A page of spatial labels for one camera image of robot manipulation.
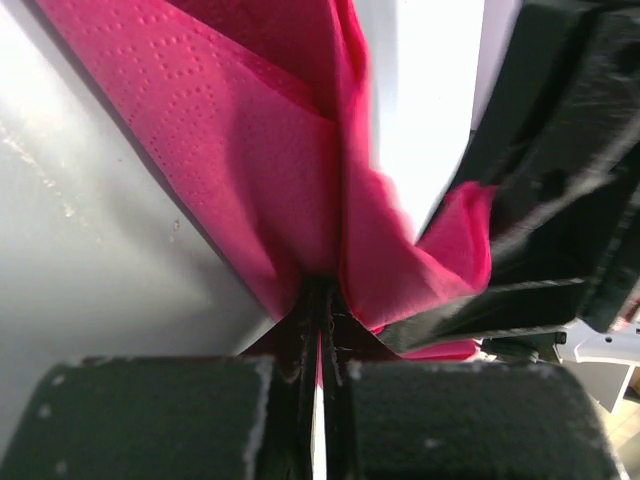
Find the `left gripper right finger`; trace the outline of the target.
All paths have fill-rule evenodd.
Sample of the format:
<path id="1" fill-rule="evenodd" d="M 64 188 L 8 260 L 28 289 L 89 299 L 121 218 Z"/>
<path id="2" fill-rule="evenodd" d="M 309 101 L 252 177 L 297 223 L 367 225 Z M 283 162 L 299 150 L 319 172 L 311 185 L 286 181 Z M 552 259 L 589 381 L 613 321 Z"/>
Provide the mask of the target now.
<path id="1" fill-rule="evenodd" d="M 621 479 L 579 381 L 549 364 L 400 358 L 336 286 L 322 313 L 331 479 Z"/>

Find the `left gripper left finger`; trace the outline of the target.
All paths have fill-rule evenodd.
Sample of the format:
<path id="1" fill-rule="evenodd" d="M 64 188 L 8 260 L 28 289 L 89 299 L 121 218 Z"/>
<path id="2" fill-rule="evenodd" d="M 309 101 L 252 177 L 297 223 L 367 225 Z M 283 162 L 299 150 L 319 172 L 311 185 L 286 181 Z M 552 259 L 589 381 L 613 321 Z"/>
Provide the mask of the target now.
<path id="1" fill-rule="evenodd" d="M 52 368 L 5 479 L 308 479 L 320 284 L 234 357 L 91 358 Z"/>

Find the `pink paper napkin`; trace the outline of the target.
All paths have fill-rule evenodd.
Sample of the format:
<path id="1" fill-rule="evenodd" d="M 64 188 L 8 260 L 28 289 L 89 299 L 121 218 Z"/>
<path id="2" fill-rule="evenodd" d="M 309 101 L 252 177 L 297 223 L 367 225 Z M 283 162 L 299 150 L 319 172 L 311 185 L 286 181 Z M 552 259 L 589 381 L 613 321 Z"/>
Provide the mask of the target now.
<path id="1" fill-rule="evenodd" d="M 493 190 L 412 240 L 369 163 L 368 52 L 349 1 L 40 5 L 173 191 L 276 318 L 336 277 L 370 330 L 482 292 Z"/>

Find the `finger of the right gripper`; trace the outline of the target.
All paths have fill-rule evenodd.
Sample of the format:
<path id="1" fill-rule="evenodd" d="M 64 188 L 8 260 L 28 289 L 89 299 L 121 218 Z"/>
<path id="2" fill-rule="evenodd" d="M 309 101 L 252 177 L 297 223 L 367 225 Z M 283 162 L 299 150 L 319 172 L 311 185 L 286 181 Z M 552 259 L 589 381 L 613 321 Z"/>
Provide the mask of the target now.
<path id="1" fill-rule="evenodd" d="M 558 219 L 502 258 L 484 293 L 402 320 L 382 340 L 409 353 L 465 338 L 552 333 L 574 319 L 606 333 L 638 282 L 638 220 Z"/>
<path id="2" fill-rule="evenodd" d="M 615 166 L 639 139 L 639 5 L 526 1 L 451 189 L 493 191 L 495 250 L 601 250 L 623 207 Z"/>

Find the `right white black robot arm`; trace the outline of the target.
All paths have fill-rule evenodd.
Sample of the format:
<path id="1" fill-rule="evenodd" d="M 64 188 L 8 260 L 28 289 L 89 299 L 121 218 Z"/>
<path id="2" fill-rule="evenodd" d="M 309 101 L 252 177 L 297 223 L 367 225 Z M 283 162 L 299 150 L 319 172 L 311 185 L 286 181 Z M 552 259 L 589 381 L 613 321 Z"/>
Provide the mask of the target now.
<path id="1" fill-rule="evenodd" d="M 525 1 L 452 179 L 496 190 L 487 290 L 387 327 L 572 368 L 608 410 L 639 364 L 639 5 Z"/>

